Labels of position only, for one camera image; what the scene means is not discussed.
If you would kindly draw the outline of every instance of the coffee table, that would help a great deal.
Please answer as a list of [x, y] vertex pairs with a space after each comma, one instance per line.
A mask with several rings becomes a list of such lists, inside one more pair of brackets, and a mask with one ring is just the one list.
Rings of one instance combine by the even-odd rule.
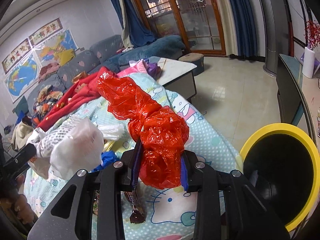
[[162, 69], [157, 82], [165, 89], [182, 95], [191, 103], [191, 98], [197, 94], [195, 78], [192, 70], [196, 68], [193, 63], [182, 62], [163, 57], [150, 57], [150, 63], [158, 63]]

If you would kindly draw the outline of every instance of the white vase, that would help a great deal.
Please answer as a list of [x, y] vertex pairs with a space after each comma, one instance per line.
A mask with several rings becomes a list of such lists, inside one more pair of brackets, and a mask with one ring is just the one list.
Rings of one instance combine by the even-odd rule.
[[303, 68], [302, 68], [302, 73], [307, 77], [307, 78], [312, 78], [313, 76], [313, 68], [315, 65], [315, 56], [316, 53], [305, 47], [304, 48], [304, 61], [303, 61]]

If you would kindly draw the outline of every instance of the red plastic bag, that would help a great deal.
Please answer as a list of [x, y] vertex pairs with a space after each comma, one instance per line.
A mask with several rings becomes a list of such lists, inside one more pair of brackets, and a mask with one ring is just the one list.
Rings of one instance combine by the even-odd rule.
[[180, 157], [189, 138], [185, 120], [158, 104], [130, 77], [116, 78], [105, 72], [97, 80], [97, 89], [109, 101], [109, 112], [119, 120], [130, 119], [133, 140], [141, 139], [144, 153], [139, 177], [143, 183], [159, 189], [179, 186]]

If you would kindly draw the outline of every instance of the person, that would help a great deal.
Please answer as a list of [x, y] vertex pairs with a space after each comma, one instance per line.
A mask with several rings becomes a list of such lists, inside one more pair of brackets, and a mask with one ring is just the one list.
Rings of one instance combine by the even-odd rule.
[[[20, 175], [17, 177], [17, 189], [21, 187], [24, 182], [24, 176]], [[6, 212], [6, 210], [12, 207], [12, 200], [8, 198], [1, 198], [0, 199], [0, 206]], [[17, 218], [21, 220], [23, 224], [31, 223], [34, 219], [34, 212], [31, 209], [31, 206], [27, 203], [27, 198], [25, 195], [20, 194], [17, 201], [14, 203], [14, 210], [17, 212]]]

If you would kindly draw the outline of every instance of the yellow cushion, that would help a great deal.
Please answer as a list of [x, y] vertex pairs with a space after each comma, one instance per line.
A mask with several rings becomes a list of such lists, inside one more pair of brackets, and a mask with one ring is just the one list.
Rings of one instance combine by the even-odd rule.
[[69, 62], [75, 57], [75, 51], [74, 49], [67, 49], [58, 53], [58, 57], [60, 59], [59, 65], [63, 66], [65, 63]]

